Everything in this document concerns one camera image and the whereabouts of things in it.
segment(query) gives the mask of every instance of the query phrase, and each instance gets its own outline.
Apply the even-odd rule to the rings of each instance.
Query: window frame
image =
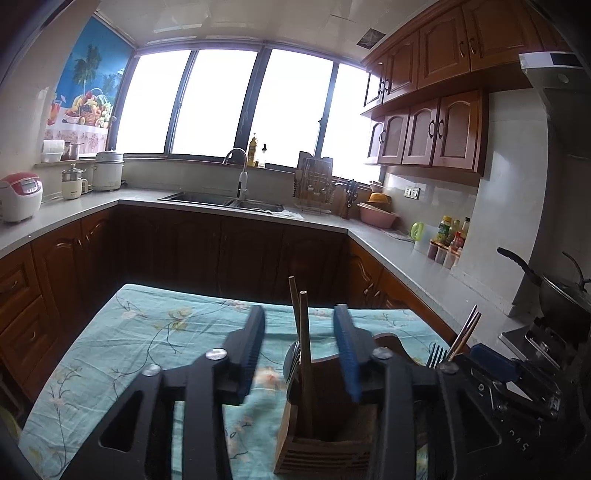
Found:
[[[183,104],[184,95],[187,89],[187,84],[189,81],[189,77],[191,75],[191,71],[193,70],[193,66],[199,55],[200,50],[249,50],[249,51],[256,51],[256,59],[254,65],[252,67],[251,76],[248,82],[248,86],[246,88],[246,93],[244,96],[244,101],[242,104],[242,109],[240,113],[240,117],[238,120],[238,125],[236,126],[236,137],[234,140],[234,148],[241,148],[243,150],[248,149],[248,142],[250,140],[250,132],[252,127],[252,121],[254,119],[254,113],[256,110],[256,104],[258,102],[259,94],[261,92],[261,86],[263,83],[263,79],[265,77],[265,73],[267,71],[267,66],[269,63],[269,59],[271,57],[271,52],[273,50],[287,50],[292,51],[295,53],[301,53],[305,55],[311,55],[314,57],[320,57],[326,60],[330,60],[333,62],[332,71],[330,74],[329,85],[326,92],[326,100],[324,102],[324,109],[322,117],[318,120],[319,123],[319,132],[316,139],[316,144],[314,148],[313,154],[318,156],[322,152],[322,147],[324,145],[324,138],[326,135],[326,127],[329,120],[330,114],[330,107],[332,105],[333,94],[335,91],[335,84],[337,75],[339,72],[339,65],[346,64],[356,68],[364,69],[360,62],[353,61],[351,59],[347,59],[346,57],[339,57],[332,54],[328,54],[321,51],[311,50],[304,47],[297,47],[291,44],[284,44],[281,42],[262,42],[262,41],[249,41],[249,40],[223,40],[223,39],[212,39],[212,40],[190,40],[190,41],[172,41],[166,42],[162,44],[157,44],[153,46],[146,46],[136,49],[129,60],[129,63],[125,69],[124,76],[121,81],[121,87],[119,89],[119,94],[115,102],[115,107],[113,110],[113,115],[117,118],[117,120],[112,124],[112,127],[109,128],[109,134],[107,137],[107,149],[114,150],[115,145],[117,142],[117,136],[119,131],[119,119],[121,117],[123,106],[125,104],[125,99],[127,93],[129,91],[129,84],[131,83],[131,79],[135,73],[135,68],[139,62],[139,58],[143,55],[151,54],[151,53],[161,53],[166,51],[176,51],[176,50],[191,50],[189,57],[187,59],[187,63],[183,70],[183,75],[181,76],[180,82],[178,84],[177,94],[175,97],[175,101],[173,104],[173,108],[170,114],[170,120],[168,123],[168,130],[166,134],[166,139],[164,143],[164,153],[143,153],[143,152],[134,152],[125,154],[128,158],[136,158],[136,159],[170,159],[170,160],[186,160],[186,161],[202,161],[208,163],[219,163],[221,164],[224,160],[223,157],[212,157],[209,155],[194,155],[194,154],[175,154],[171,152],[171,148],[174,141],[174,134],[176,133],[176,126],[178,123],[178,116],[180,113],[180,108]],[[272,170],[279,170],[279,171],[286,171],[286,172],[294,172],[296,170],[295,167],[288,167],[284,165],[278,165],[273,163],[268,163],[267,168]],[[380,178],[384,176],[383,168],[381,169]]]

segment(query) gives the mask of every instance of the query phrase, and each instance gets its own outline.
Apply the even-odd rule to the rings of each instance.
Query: countertop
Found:
[[[410,288],[455,332],[460,331],[472,307],[477,304],[482,319],[469,344],[482,342],[503,355],[513,356],[498,340],[498,336],[501,332],[523,324],[507,317],[492,302],[451,275],[450,270],[414,250],[410,242],[392,238],[380,229],[358,220],[343,220],[329,214],[298,212],[303,219],[295,219],[251,210],[158,200],[171,193],[173,192],[126,188],[115,192],[91,192],[76,200],[49,201],[29,220],[16,224],[0,224],[0,258],[47,232],[118,203],[214,213],[343,232]]]

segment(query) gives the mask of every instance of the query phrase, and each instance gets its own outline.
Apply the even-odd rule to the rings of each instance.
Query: kitchen sink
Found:
[[[283,205],[278,203],[265,203],[257,200],[234,200],[230,205],[231,208],[243,208],[246,210],[262,210],[264,212],[282,212]]]
[[[181,192],[169,195],[159,200],[166,200],[168,202],[204,203],[206,205],[228,206],[235,199],[232,197],[224,197],[223,195],[215,195],[213,193]]]
[[[257,200],[238,200],[213,193],[180,192],[161,198],[167,202],[179,203],[200,203],[202,205],[219,205],[229,208],[240,208],[245,210],[259,210],[262,212],[282,212],[283,205],[278,203],[265,203]]]

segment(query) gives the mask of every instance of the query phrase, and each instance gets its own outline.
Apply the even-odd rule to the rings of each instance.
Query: ceiling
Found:
[[[98,13],[137,46],[179,37],[294,43],[361,60],[373,28],[386,37],[435,0],[103,0]]]

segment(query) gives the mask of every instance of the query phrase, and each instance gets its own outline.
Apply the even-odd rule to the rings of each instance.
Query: red and white rice cooker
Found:
[[[2,220],[20,222],[29,218],[41,206],[43,185],[39,177],[31,172],[12,173],[0,180],[0,202]]]

